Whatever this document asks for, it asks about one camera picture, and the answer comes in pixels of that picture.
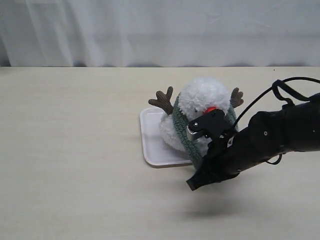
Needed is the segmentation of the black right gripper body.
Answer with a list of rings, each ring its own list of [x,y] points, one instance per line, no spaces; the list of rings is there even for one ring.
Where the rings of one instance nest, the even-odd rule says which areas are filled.
[[[256,135],[243,129],[230,137],[223,138],[211,146],[203,157],[202,166],[211,166],[220,176],[220,182],[237,177],[242,171],[265,163],[275,156],[270,137],[260,132]]]

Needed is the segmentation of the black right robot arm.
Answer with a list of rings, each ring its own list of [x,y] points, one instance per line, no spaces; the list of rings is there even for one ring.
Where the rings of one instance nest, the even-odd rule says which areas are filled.
[[[194,175],[186,181],[194,191],[233,179],[274,157],[281,160],[291,152],[318,152],[320,95],[278,111],[258,111],[241,131],[232,128],[222,110],[213,108],[191,121],[186,132],[191,141],[211,139]]]

